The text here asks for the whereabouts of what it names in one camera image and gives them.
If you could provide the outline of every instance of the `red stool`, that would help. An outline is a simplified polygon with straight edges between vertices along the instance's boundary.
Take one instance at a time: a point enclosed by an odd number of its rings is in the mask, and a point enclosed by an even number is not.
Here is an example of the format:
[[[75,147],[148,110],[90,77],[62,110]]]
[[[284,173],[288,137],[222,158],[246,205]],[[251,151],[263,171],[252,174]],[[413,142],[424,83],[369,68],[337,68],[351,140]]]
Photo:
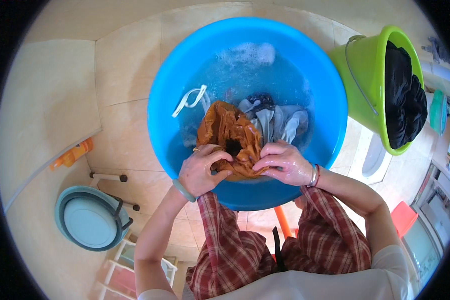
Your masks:
[[[407,233],[418,217],[419,214],[405,202],[398,203],[397,207],[391,212],[391,220],[397,230],[398,238],[401,239]]]

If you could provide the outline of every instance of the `soapy water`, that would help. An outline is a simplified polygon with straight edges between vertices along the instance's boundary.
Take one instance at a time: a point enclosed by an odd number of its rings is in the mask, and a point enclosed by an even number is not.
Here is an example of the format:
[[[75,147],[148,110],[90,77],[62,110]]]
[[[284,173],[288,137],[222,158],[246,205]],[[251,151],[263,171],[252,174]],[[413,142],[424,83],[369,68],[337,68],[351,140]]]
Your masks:
[[[296,136],[292,144],[305,151],[313,135],[314,99],[309,82],[300,70],[269,43],[243,43],[214,54],[190,78],[183,95],[193,88],[207,85],[211,103],[222,100],[236,107],[256,92],[269,93],[276,105],[300,105],[308,113],[306,133]],[[192,103],[198,93],[190,95]],[[187,148],[197,141],[197,129],[205,112],[202,105],[184,108],[178,115],[180,135]]]

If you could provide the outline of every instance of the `orange bottle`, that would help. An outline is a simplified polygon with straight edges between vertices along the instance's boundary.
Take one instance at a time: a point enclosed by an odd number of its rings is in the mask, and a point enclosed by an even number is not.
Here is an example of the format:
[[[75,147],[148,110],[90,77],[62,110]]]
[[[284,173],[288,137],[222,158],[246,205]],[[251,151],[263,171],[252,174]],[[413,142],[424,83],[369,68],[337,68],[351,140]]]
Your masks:
[[[63,153],[63,155],[57,158],[53,164],[49,165],[49,168],[52,171],[55,168],[60,167],[61,165],[70,168],[79,157],[90,152],[93,148],[94,144],[92,143],[92,138],[88,138],[85,141],[82,141],[75,147]]]

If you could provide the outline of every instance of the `red plaid fabric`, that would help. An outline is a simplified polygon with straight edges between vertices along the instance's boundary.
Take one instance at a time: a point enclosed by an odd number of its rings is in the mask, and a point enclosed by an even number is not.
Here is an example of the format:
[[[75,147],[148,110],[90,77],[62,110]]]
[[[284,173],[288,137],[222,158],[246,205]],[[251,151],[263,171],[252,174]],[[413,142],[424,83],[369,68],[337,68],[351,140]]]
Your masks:
[[[367,239],[336,199],[324,190],[302,187],[305,207],[297,238],[288,237],[282,257],[288,270],[344,274],[369,269],[372,256]],[[265,237],[238,228],[235,214],[209,192],[198,199],[205,243],[186,282],[196,300],[216,297],[264,276],[277,265]]]

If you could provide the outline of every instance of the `person's left hand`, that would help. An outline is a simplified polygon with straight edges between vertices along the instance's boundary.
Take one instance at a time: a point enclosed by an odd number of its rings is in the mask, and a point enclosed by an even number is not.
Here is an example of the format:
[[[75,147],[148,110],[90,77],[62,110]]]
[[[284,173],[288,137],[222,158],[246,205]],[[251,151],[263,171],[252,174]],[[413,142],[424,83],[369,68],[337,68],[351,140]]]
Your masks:
[[[182,164],[178,181],[194,197],[215,189],[222,180],[232,174],[232,171],[223,170],[212,175],[210,167],[213,163],[220,159],[233,161],[232,155],[225,151],[213,152],[215,147],[220,146],[214,144],[198,146],[198,150],[193,152]]]

